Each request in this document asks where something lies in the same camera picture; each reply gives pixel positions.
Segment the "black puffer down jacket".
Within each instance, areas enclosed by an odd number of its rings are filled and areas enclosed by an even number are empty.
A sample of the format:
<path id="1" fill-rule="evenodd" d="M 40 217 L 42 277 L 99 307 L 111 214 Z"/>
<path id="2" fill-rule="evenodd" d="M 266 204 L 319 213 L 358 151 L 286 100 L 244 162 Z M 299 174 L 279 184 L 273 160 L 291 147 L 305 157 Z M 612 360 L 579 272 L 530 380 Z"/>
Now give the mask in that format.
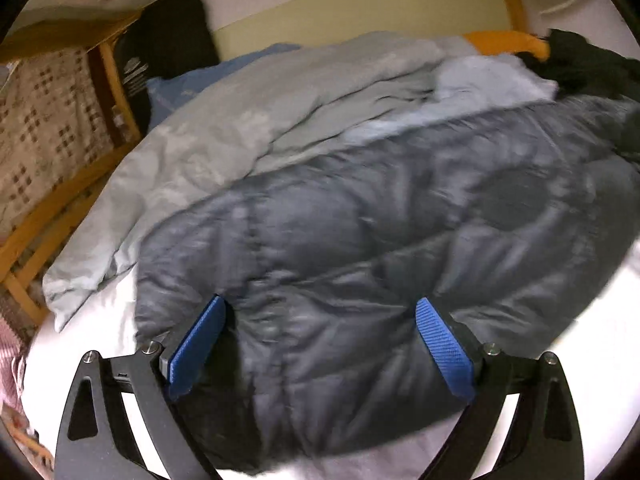
<path id="1" fill-rule="evenodd" d="M 639 233 L 639 107 L 573 96 L 397 128 L 236 182 L 145 237 L 138 341 L 213 296 L 227 322 L 176 410 L 220 469 L 374 448 L 461 404 L 420 299 L 539 356 Z"/>

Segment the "orange pillow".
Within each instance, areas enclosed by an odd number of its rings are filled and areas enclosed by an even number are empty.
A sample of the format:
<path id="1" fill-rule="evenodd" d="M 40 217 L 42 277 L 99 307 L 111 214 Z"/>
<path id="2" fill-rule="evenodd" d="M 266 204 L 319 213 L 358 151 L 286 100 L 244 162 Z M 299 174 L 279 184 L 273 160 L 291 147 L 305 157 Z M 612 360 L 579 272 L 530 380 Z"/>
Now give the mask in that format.
<path id="1" fill-rule="evenodd" d="M 550 47 L 546 40 L 517 30 L 484 30 L 463 36 L 482 55 L 527 52 L 541 61 L 547 61 Z"/>

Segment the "black hanging garment bag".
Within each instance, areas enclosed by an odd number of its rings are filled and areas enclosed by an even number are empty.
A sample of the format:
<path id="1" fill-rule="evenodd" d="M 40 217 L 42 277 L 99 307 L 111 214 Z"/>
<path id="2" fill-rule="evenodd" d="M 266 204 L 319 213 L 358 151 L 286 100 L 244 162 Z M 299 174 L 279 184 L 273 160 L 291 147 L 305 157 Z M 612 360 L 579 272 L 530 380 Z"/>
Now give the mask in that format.
<path id="1" fill-rule="evenodd" d="M 141 134 L 150 130 L 152 104 L 146 84 L 216 66 L 220 57 L 202 0 L 157 0 L 116 40 L 114 60 Z"/>

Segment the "black clothes pile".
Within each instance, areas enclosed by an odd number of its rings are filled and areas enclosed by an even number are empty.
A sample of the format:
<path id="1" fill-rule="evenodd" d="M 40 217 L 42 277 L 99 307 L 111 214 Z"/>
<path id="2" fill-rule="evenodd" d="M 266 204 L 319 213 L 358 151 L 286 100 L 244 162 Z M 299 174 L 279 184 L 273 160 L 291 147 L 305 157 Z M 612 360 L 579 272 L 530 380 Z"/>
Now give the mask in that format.
<path id="1" fill-rule="evenodd" d="M 514 131 L 557 145 L 572 157 L 613 155 L 639 169 L 639 62 L 553 29 L 545 54 L 522 51 L 526 68 L 558 87 L 551 104 L 512 112 Z"/>

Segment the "blue pillow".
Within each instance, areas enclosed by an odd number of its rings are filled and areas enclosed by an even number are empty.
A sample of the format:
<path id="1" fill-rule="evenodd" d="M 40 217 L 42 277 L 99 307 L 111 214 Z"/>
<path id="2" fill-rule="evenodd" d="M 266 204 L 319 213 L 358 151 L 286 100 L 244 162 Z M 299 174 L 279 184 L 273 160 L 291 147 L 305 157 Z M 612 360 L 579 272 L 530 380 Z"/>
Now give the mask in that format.
<path id="1" fill-rule="evenodd" d="M 161 122 L 174 114 L 178 108 L 192 101 L 198 94 L 216 82 L 221 81 L 238 70 L 242 70 L 261 58 L 299 50 L 299 44 L 273 44 L 272 46 L 250 52 L 237 58 L 224 61 L 215 66 L 190 70 L 172 79 L 151 78 L 146 83 L 151 101 L 151 119 L 149 129 L 152 130 Z"/>

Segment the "light grey blue duvet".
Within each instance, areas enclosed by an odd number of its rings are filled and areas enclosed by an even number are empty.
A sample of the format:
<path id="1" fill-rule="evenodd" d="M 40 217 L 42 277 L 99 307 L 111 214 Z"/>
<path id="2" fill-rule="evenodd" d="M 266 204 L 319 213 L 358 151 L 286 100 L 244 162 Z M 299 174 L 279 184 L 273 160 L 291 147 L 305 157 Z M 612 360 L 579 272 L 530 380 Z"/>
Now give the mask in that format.
<path id="1" fill-rule="evenodd" d="M 43 278 L 54 326 L 134 266 L 158 222 L 237 180 L 556 92 L 518 56 L 484 55 L 460 37 L 371 32 L 260 58 L 176 110 L 118 165 Z"/>

